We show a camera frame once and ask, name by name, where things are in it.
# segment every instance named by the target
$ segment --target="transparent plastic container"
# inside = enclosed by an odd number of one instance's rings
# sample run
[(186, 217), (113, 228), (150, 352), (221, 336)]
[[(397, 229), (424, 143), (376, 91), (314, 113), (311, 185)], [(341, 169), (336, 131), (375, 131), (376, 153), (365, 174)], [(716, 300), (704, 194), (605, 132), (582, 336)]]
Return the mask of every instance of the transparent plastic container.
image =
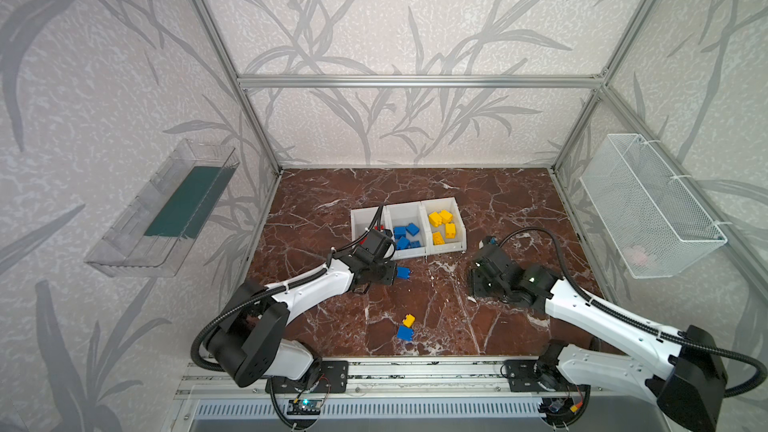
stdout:
[(110, 277), (173, 277), (240, 164), (232, 146), (179, 142), (85, 257)]

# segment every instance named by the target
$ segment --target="green mat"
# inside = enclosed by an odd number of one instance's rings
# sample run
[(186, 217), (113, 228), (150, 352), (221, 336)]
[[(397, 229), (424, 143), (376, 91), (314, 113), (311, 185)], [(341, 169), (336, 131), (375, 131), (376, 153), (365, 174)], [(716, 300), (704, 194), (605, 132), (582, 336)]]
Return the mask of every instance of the green mat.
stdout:
[(197, 238), (234, 174), (235, 167), (192, 168), (144, 235)]

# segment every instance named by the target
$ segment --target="mesh basket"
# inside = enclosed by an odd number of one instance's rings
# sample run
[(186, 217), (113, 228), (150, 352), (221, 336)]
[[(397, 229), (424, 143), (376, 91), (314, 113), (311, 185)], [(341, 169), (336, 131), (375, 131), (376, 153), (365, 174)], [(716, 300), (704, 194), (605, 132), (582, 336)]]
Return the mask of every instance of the mesh basket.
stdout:
[(654, 148), (609, 134), (581, 177), (635, 278), (679, 274), (727, 239)]

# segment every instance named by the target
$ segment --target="robotic arm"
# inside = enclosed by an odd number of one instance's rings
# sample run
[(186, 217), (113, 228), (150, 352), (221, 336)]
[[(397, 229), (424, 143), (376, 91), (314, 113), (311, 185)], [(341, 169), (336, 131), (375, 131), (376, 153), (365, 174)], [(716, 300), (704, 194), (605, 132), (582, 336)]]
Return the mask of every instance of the robotic arm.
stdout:
[[(286, 378), (296, 390), (313, 388), (321, 376), (320, 357), (298, 341), (284, 340), (283, 332), (293, 319), (334, 295), (364, 294), (371, 283), (394, 282), (396, 265), (390, 258), (395, 243), (392, 233), (380, 226), (381, 213), (379, 207), (365, 234), (331, 249), (326, 262), (308, 272), (266, 286), (246, 280), (222, 313), (198, 333), (190, 350), (192, 361), (227, 372), (240, 387), (268, 376)], [(248, 317), (258, 318), (253, 329)], [(201, 345), (216, 362), (200, 356)]]
[[(504, 253), (507, 240), (529, 231), (550, 235), (563, 277), (538, 264), (524, 270)], [(583, 290), (568, 272), (557, 239), (546, 229), (522, 228), (501, 242), (486, 237), (480, 247), (469, 272), (470, 294), (539, 310), (628, 354), (606, 354), (553, 341), (535, 367), (535, 379), (546, 390), (577, 384), (607, 388), (656, 403), (669, 418), (693, 432), (714, 432), (723, 398), (743, 394), (766, 379), (765, 365), (717, 348), (712, 336), (700, 328), (691, 325), (683, 332), (658, 324)], [(756, 372), (743, 384), (726, 388), (722, 358), (753, 365)], [(571, 424), (583, 413), (574, 407), (570, 421), (548, 414), (548, 422), (555, 427)]]

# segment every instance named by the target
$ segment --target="wallpaper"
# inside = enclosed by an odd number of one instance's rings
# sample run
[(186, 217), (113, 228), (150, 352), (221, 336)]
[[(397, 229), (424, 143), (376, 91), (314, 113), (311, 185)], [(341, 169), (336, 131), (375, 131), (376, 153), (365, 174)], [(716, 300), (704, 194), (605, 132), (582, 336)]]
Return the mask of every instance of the wallpaper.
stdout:
[[(710, 332), (717, 345), (768, 360), (768, 307), (750, 290), (722, 249), (708, 254), (670, 278), (636, 279), (624, 264), (613, 239), (592, 206), (579, 178), (609, 133), (628, 130), (606, 104), (598, 106), (572, 153), (558, 170), (589, 245), (617, 303), (651, 320), (685, 330), (696, 325)], [(726, 360), (729, 385), (754, 370)], [(719, 432), (757, 432), (768, 422), (768, 387), (723, 402)]]
[(270, 89), (250, 96), (288, 167), (542, 167), (554, 162), (588, 94), (583, 89)]
[[(0, 429), (161, 424), (275, 178), (187, 0), (0, 0)], [(182, 138), (240, 167), (174, 278), (90, 247)]]
[[(640, 0), (207, 0), (240, 74), (595, 74)], [(586, 90), (250, 90), (284, 166), (548, 166)]]
[(768, 0), (663, 0), (613, 86), (768, 260)]

